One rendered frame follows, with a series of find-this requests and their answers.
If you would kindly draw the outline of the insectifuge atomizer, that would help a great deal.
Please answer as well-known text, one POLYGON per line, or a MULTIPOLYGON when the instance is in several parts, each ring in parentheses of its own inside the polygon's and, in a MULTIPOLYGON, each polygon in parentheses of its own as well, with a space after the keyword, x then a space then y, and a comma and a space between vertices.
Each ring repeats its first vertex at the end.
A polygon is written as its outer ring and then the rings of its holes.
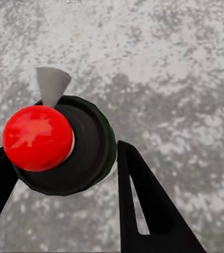
POLYGON ((63 95, 70 73, 37 67, 41 100, 7 121, 2 143, 18 175, 32 190, 69 196, 108 178, 118 168, 113 129, 97 106, 63 95))

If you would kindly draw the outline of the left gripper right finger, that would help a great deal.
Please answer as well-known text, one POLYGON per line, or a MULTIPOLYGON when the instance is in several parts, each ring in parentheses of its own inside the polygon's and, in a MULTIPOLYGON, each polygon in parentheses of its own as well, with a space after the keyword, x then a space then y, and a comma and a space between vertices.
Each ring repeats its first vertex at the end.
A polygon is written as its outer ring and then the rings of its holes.
POLYGON ((138 150, 117 144, 121 253, 206 253, 138 150), (138 232, 130 176, 150 235, 138 232))

